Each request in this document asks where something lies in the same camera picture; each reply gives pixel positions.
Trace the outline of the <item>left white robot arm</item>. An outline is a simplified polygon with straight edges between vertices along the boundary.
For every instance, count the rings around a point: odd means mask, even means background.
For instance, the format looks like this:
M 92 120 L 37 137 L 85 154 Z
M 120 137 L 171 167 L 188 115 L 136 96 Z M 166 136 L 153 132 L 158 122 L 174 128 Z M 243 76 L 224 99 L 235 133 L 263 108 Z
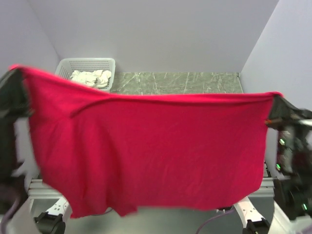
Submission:
M 0 232 L 2 234 L 63 234 L 69 206 L 59 199 L 56 208 L 32 217 L 25 175 L 16 149 L 15 122 L 31 116 L 30 100 L 19 68 L 0 78 Z

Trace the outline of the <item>red t shirt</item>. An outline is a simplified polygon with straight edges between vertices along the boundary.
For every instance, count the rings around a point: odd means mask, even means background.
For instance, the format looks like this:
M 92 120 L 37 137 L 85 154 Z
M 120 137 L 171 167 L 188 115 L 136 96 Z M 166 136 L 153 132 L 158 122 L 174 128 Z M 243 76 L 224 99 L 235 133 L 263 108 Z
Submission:
M 17 65 L 33 114 L 43 182 L 73 218 L 113 208 L 212 210 L 257 191 L 268 118 L 279 92 L 118 95 Z

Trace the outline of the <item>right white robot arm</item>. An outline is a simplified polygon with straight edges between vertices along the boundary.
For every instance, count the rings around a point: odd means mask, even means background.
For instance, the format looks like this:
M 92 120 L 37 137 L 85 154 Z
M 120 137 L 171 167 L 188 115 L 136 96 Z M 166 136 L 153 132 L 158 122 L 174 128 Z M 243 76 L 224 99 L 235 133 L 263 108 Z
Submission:
M 312 232 L 312 113 L 275 96 L 265 124 L 278 131 L 274 179 L 274 213 L 268 222 L 246 197 L 234 205 L 244 234 L 310 234 Z

